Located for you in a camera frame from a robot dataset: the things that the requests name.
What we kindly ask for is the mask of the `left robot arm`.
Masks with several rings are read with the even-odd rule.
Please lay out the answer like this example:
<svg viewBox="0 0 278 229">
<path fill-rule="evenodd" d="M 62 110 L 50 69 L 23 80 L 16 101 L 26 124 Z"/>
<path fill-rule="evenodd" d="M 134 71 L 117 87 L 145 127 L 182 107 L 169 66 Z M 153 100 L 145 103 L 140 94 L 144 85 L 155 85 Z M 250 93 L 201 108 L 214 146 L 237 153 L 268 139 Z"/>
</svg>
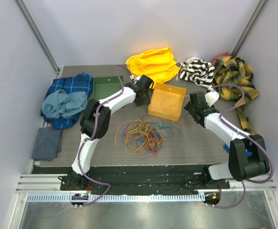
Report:
<svg viewBox="0 0 278 229">
<path fill-rule="evenodd" d="M 151 78 L 142 75 L 133 82 L 122 84 L 118 92 L 104 99 L 91 99 L 88 102 L 80 120 L 79 149 L 68 174 L 75 189 L 83 190 L 87 187 L 88 179 L 84 175 L 90 170 L 91 159 L 98 142 L 108 131 L 111 115 L 131 103 L 150 104 L 149 89 L 153 85 Z"/>
</svg>

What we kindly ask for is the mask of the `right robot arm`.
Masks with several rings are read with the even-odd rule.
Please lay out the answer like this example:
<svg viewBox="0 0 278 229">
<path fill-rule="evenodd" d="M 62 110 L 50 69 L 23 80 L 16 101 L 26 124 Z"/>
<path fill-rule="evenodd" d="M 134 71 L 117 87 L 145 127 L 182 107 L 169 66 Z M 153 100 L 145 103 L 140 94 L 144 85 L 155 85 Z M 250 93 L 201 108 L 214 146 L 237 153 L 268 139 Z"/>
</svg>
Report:
<svg viewBox="0 0 278 229">
<path fill-rule="evenodd" d="M 229 147 L 228 162 L 209 166 L 201 177 L 203 186 L 213 188 L 224 178 L 257 184 L 270 181 L 274 169 L 263 137 L 244 132 L 227 121 L 209 105 L 202 91 L 191 93 L 189 97 L 184 109 L 197 124 L 212 131 Z"/>
</svg>

